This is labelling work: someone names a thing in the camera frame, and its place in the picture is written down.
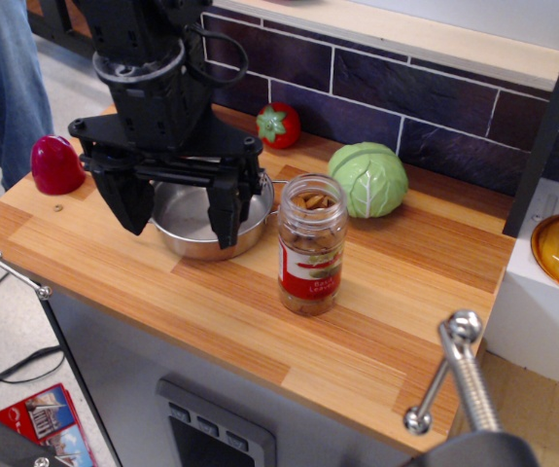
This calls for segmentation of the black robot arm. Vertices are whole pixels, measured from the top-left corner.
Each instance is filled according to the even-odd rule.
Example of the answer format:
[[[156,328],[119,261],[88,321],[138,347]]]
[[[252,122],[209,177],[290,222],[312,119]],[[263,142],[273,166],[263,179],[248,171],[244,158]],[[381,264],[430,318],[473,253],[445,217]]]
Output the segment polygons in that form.
[[[203,188],[209,224],[222,248],[234,246],[262,191],[262,142],[222,122],[212,94],[228,80],[206,68],[202,1],[82,1],[93,67],[115,104],[111,115],[78,119],[85,169],[122,226],[143,231],[155,182]]]

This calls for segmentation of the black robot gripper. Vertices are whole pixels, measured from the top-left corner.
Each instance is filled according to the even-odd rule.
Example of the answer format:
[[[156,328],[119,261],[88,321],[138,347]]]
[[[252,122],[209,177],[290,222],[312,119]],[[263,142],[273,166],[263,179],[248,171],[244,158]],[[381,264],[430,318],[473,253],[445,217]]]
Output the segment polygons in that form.
[[[79,118],[69,131],[80,140],[86,169],[120,224],[135,235],[144,231],[154,209],[152,181],[200,186],[220,248],[235,246],[252,196],[262,193],[262,143],[215,116],[213,79],[175,62],[94,67],[116,111]]]

